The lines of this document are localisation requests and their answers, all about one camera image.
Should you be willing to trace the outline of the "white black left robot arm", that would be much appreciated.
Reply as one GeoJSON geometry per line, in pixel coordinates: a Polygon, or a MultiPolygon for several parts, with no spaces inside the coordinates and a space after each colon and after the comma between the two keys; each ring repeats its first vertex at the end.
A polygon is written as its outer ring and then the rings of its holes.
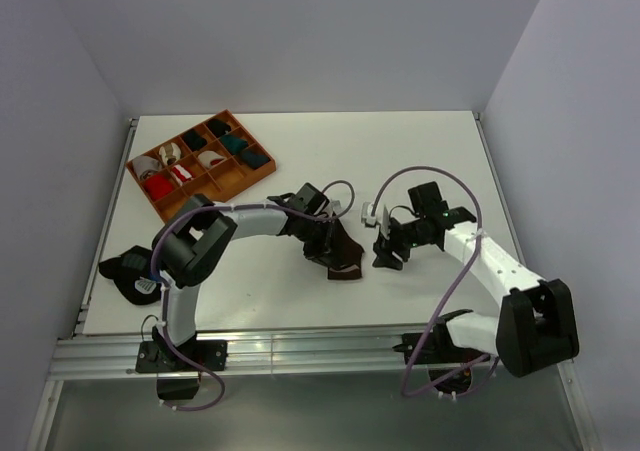
{"type": "Polygon", "coordinates": [[[201,284],[228,245],[256,236],[287,236],[303,244],[305,259],[330,278],[360,270],[362,249],[352,242],[329,198],[306,183],[295,193],[231,205],[202,194],[190,198],[156,235],[151,274],[160,284],[160,320],[152,331],[159,359],[172,370],[202,366],[195,311],[201,284]]]}

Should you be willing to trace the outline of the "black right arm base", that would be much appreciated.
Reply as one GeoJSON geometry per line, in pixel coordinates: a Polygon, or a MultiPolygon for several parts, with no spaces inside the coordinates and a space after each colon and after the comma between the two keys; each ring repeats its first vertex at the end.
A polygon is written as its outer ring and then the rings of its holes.
{"type": "MultiPolygon", "coordinates": [[[[420,333],[405,333],[401,342],[393,347],[394,352],[403,355],[404,363],[408,364],[410,357],[420,338],[420,333]]],[[[461,365],[481,356],[481,352],[471,348],[456,347],[443,331],[431,331],[425,344],[419,349],[416,365],[461,365]]],[[[435,386],[438,392],[452,395],[469,391],[472,385],[470,369],[459,371],[450,379],[435,386]]]]}

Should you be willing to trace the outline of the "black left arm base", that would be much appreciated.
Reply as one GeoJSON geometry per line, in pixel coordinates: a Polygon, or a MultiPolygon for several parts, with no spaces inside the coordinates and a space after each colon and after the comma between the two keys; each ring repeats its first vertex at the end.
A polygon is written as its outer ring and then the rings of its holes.
{"type": "MultiPolygon", "coordinates": [[[[192,339],[178,350],[211,371],[223,371],[226,367],[228,343],[224,340],[192,339]]],[[[140,344],[134,371],[139,375],[154,375],[158,397],[179,404],[196,396],[203,376],[202,371],[178,357],[162,340],[140,344]]]]}

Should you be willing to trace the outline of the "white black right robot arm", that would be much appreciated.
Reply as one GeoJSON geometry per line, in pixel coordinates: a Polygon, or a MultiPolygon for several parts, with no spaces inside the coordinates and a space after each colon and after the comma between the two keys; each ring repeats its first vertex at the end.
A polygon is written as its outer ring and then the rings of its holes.
{"type": "Polygon", "coordinates": [[[433,245],[459,261],[498,306],[496,317],[471,309],[437,314],[425,338],[405,335],[395,351],[407,363],[462,363],[497,357],[515,377],[575,358],[580,350],[572,295],[560,279],[546,280],[507,253],[464,207],[452,208],[434,182],[409,190],[413,220],[366,205],[362,221],[375,227],[376,268],[400,271],[413,249],[433,245]]]}

